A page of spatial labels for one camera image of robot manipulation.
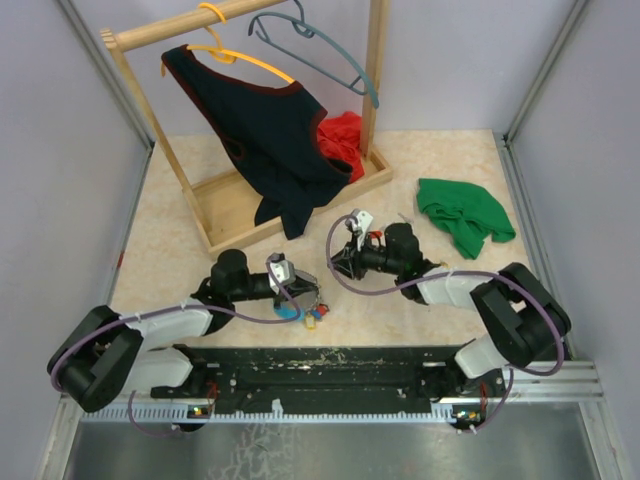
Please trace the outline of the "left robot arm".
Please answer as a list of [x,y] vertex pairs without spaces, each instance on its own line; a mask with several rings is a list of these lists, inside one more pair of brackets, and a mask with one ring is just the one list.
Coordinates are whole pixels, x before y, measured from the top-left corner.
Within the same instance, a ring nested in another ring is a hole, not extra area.
[[274,324],[304,319],[320,303],[320,286],[284,254],[253,273],[246,255],[229,249],[183,302],[163,309],[122,315],[107,305],[92,308],[49,360],[52,386],[86,413],[97,412],[120,395],[150,392],[205,395],[212,375],[206,360],[184,345],[188,337],[220,331],[241,315],[239,302],[270,300]]

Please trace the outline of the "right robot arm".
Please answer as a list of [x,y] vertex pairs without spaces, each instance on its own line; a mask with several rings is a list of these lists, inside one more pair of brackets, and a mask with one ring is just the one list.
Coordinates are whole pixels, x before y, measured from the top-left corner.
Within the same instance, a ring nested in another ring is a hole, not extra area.
[[393,286],[377,290],[379,296],[398,292],[419,305],[444,305],[479,315],[485,334],[460,347],[444,368],[454,393],[470,395],[482,376],[504,367],[534,374],[531,363],[549,352],[555,354],[555,363],[539,376],[552,376],[563,366],[564,337],[571,322],[525,265],[512,262],[497,272],[451,269],[424,257],[408,223],[391,224],[376,242],[368,219],[351,214],[337,222],[350,238],[339,252],[325,255],[332,276],[345,289],[363,295],[364,290],[352,283],[374,271],[395,279]]

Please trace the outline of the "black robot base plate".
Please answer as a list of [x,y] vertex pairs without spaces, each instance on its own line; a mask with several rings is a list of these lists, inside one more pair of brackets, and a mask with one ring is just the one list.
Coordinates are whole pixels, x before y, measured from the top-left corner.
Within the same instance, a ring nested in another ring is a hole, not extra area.
[[453,364],[452,346],[194,348],[196,366],[178,387],[154,399],[203,398],[218,414],[431,413],[437,402],[494,400],[505,391],[499,370],[469,380]]

